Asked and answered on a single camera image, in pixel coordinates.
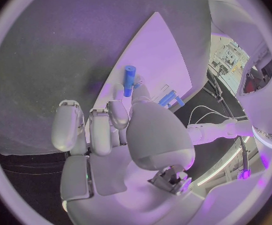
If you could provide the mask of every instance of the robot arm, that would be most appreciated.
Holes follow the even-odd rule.
[[[193,145],[213,142],[217,138],[233,139],[237,136],[253,137],[252,124],[249,120],[237,121],[230,118],[220,124],[190,124],[187,132]]]

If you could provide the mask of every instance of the white cable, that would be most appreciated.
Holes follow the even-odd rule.
[[[224,116],[224,115],[222,115],[221,113],[219,113],[218,111],[215,111],[215,110],[211,109],[210,107],[207,107],[207,106],[204,106],[204,105],[199,105],[199,106],[196,106],[196,107],[192,110],[192,112],[191,112],[191,114],[190,114],[190,117],[189,117],[188,125],[190,124],[190,121],[191,121],[191,117],[192,117],[193,112],[195,111],[195,109],[197,109],[197,108],[199,108],[199,107],[203,107],[203,108],[209,109],[209,110],[211,110],[212,112],[214,112],[214,113],[216,113],[216,114],[218,114],[218,115],[221,115],[222,117],[224,117],[224,118],[226,118],[226,119],[230,119],[230,117]],[[238,117],[233,117],[233,118],[234,118],[234,119],[243,119],[243,118],[246,118],[246,117],[247,117],[247,116],[244,115],[244,116],[238,116]]]
[[[202,120],[204,117],[206,117],[207,115],[209,115],[209,114],[217,114],[217,115],[220,115],[220,116],[222,116],[222,117],[224,117],[224,118],[226,118],[226,119],[243,119],[243,118],[246,118],[247,116],[237,116],[237,117],[228,117],[228,116],[224,116],[224,115],[222,115],[222,114],[220,114],[219,112],[209,112],[209,113],[207,113],[207,114],[205,114],[204,116],[202,116],[195,124],[198,124],[198,122],[200,121],[200,120]]]

